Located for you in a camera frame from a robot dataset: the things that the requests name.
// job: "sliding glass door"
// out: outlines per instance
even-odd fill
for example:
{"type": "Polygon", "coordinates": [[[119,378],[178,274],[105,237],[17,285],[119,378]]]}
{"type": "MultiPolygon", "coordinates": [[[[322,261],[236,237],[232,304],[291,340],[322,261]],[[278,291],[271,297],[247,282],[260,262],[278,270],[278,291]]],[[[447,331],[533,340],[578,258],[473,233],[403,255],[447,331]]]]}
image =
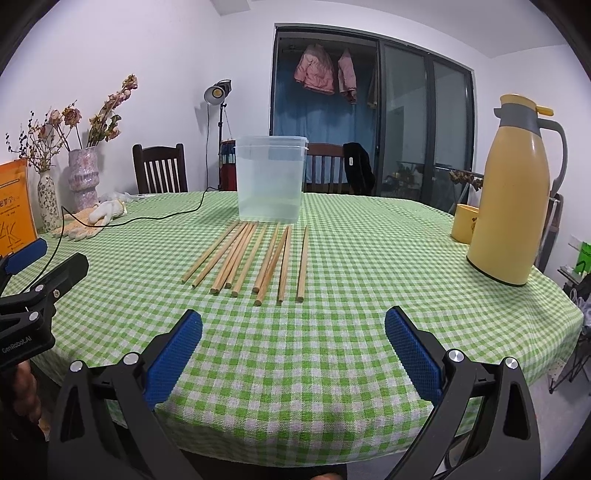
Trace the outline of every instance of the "sliding glass door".
{"type": "Polygon", "coordinates": [[[471,170],[472,78],[462,67],[413,47],[382,41],[381,124],[376,193],[453,210],[471,170]]]}

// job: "clear plastic bin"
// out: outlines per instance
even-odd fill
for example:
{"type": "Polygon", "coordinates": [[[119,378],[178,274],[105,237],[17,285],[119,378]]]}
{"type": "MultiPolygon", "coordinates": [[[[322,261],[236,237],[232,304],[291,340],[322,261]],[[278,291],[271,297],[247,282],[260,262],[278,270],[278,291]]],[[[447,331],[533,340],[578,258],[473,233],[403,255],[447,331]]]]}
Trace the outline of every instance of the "clear plastic bin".
{"type": "Polygon", "coordinates": [[[307,145],[305,137],[236,140],[240,220],[297,222],[307,145]]]}

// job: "floor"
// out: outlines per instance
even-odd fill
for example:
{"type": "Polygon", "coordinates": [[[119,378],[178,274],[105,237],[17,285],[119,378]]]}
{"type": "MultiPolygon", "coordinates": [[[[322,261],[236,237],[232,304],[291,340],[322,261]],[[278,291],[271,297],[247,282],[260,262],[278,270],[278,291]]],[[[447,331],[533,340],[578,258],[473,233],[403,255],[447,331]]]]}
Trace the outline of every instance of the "floor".
{"type": "MultiPolygon", "coordinates": [[[[591,378],[591,369],[587,370],[591,378]]],[[[591,384],[581,372],[572,383],[563,382],[548,393],[548,379],[540,378],[530,388],[538,419],[541,447],[541,478],[564,455],[591,412],[591,384]]],[[[349,464],[349,480],[382,480],[394,468],[402,454],[349,464]]]]}

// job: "vase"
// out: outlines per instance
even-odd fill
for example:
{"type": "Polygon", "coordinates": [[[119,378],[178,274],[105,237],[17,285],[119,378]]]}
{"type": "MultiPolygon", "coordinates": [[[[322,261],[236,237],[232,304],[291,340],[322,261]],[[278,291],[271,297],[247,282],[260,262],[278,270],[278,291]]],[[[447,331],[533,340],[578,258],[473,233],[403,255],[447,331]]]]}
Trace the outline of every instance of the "vase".
{"type": "Polygon", "coordinates": [[[49,171],[41,173],[37,184],[37,200],[43,220],[43,232],[58,228],[61,225],[61,216],[57,207],[56,184],[53,183],[49,171]]]}
{"type": "Polygon", "coordinates": [[[74,193],[76,211],[96,205],[99,201],[96,186],[99,184],[99,166],[96,147],[81,148],[68,153],[70,166],[70,190],[74,193]]]}

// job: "thermos base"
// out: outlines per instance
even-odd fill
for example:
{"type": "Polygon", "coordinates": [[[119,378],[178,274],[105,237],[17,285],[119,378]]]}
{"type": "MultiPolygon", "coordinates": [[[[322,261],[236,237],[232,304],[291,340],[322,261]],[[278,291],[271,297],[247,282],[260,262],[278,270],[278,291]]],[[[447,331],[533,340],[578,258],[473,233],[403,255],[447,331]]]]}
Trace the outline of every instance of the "thermos base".
{"type": "Polygon", "coordinates": [[[478,268],[475,264],[473,264],[470,259],[468,258],[468,256],[466,256],[466,260],[468,260],[468,263],[473,266],[475,269],[477,269],[480,273],[482,273],[483,275],[487,276],[488,278],[490,278],[491,280],[497,281],[498,283],[502,283],[503,285],[508,285],[510,287],[523,287],[525,285],[525,283],[521,283],[521,284],[515,284],[515,283],[509,283],[503,280],[499,280],[498,278],[493,277],[492,275],[486,273],[485,271],[481,270],[480,268],[478,268]]]}

